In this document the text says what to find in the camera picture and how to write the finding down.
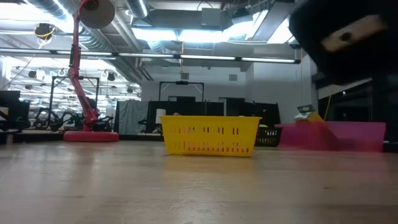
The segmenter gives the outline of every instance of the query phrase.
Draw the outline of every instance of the yellow plastic basket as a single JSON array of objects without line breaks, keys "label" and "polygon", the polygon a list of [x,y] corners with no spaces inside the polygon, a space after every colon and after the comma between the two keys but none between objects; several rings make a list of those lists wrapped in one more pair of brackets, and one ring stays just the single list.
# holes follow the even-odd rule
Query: yellow plastic basket
[{"label": "yellow plastic basket", "polygon": [[258,117],[161,116],[170,154],[246,156],[253,153]]}]

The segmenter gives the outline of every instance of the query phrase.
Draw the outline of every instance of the gray curtain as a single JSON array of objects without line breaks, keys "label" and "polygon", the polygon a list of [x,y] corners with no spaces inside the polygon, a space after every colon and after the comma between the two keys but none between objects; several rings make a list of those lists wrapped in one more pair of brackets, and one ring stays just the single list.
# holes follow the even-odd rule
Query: gray curtain
[{"label": "gray curtain", "polygon": [[137,135],[145,129],[138,121],[147,119],[148,104],[137,100],[119,102],[119,134]]}]

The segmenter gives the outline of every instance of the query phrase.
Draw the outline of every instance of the black crate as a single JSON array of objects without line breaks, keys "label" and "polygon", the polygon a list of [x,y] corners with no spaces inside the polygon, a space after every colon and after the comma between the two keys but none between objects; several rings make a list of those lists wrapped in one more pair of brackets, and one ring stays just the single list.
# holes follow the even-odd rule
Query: black crate
[{"label": "black crate", "polygon": [[282,128],[259,128],[255,146],[277,147]]}]

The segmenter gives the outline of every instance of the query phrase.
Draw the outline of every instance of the table surface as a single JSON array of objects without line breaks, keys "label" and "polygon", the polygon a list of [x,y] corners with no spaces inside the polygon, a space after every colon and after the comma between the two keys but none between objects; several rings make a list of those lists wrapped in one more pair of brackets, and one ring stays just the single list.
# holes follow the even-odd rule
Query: table surface
[{"label": "table surface", "polygon": [[170,156],[162,142],[0,148],[1,223],[398,223],[398,155]]}]

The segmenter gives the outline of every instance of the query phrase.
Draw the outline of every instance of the round red base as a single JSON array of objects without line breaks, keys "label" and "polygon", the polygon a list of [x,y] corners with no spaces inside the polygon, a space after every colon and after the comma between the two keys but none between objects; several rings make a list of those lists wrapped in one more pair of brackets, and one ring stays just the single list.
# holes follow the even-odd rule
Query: round red base
[{"label": "round red base", "polygon": [[70,142],[116,142],[119,141],[119,134],[110,132],[67,131],[63,135],[63,140]]}]

